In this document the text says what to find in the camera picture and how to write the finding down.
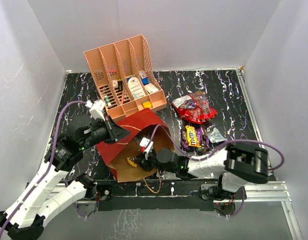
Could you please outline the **red brown paper bag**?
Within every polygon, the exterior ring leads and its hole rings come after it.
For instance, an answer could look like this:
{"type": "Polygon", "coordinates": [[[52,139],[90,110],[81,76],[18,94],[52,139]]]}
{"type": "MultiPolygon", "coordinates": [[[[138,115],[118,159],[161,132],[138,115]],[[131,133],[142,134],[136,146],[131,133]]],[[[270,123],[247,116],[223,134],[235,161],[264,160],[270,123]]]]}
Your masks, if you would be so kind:
{"type": "Polygon", "coordinates": [[[167,136],[170,131],[164,121],[151,109],[146,108],[117,122],[122,128],[129,130],[130,135],[114,144],[104,142],[97,145],[103,162],[110,168],[118,183],[128,183],[143,180],[157,172],[157,168],[145,171],[141,167],[133,167],[127,158],[136,157],[141,148],[136,137],[151,135],[156,125],[161,124],[153,136],[153,149],[156,152],[164,148],[175,150],[172,140],[167,136]]]}

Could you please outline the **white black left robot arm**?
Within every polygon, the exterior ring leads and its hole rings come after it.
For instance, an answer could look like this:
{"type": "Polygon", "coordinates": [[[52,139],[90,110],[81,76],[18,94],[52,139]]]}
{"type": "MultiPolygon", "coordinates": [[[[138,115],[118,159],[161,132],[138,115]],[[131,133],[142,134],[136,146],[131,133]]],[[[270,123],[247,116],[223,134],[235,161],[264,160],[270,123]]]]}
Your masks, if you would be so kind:
{"type": "Polygon", "coordinates": [[[0,227],[12,240],[36,240],[46,225],[76,201],[96,196],[96,181],[85,173],[50,197],[55,186],[83,158],[84,150],[99,143],[108,145],[130,135],[130,131],[117,125],[110,116],[92,119],[82,114],[69,121],[56,145],[21,196],[5,211],[0,211],[0,227]]]}

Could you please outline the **red snack packet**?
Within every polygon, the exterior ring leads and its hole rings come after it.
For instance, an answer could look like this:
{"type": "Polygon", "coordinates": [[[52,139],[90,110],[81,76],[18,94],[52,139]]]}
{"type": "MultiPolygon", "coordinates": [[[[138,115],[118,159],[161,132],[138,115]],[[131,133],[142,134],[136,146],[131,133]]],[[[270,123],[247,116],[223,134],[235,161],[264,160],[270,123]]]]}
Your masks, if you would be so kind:
{"type": "Polygon", "coordinates": [[[182,120],[192,124],[204,124],[217,116],[217,111],[209,106],[205,93],[198,91],[172,101],[182,120]]]}

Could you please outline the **silver grey snack packet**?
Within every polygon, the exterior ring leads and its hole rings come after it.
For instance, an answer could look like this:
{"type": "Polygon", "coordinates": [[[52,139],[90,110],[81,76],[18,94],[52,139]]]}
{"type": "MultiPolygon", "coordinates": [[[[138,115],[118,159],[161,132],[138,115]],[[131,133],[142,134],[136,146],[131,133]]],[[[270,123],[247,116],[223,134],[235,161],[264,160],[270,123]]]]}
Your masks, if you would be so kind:
{"type": "Polygon", "coordinates": [[[220,133],[220,131],[214,127],[208,135],[209,141],[213,144],[227,141],[227,139],[220,133]]]}

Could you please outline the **yellow snack packet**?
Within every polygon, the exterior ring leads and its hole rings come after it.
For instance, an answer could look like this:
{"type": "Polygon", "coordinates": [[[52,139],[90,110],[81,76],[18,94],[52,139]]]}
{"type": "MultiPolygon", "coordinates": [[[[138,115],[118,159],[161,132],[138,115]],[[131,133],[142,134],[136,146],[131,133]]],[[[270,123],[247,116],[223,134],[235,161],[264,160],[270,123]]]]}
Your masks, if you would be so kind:
{"type": "Polygon", "coordinates": [[[137,165],[137,163],[135,162],[135,160],[136,160],[136,159],[135,159],[134,157],[128,157],[128,158],[127,158],[127,163],[128,163],[130,166],[136,168],[138,165],[137,165]]]}
{"type": "Polygon", "coordinates": [[[186,125],[186,137],[190,147],[200,148],[200,142],[196,135],[196,129],[193,126],[186,125]]]}

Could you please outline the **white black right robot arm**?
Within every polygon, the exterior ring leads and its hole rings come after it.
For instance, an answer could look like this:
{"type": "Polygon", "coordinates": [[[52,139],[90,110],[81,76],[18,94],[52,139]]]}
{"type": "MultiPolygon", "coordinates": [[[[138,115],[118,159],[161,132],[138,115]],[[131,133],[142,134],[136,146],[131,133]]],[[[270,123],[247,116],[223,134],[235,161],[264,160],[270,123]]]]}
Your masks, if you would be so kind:
{"type": "Polygon", "coordinates": [[[179,156],[168,148],[159,152],[146,148],[128,163],[149,172],[157,169],[177,178],[218,177],[218,185],[210,187],[211,195],[226,199],[247,183],[268,182],[268,151],[241,141],[226,143],[219,150],[204,156],[179,156]]]}

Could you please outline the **purple brown snack packet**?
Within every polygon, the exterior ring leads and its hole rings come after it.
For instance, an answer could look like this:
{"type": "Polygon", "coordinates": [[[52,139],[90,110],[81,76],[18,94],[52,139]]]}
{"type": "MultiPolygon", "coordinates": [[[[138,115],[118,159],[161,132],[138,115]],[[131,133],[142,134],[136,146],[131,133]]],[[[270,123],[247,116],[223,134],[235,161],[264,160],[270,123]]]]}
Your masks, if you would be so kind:
{"type": "Polygon", "coordinates": [[[189,149],[188,141],[187,141],[187,134],[185,130],[180,130],[180,143],[185,149],[189,149]]]}

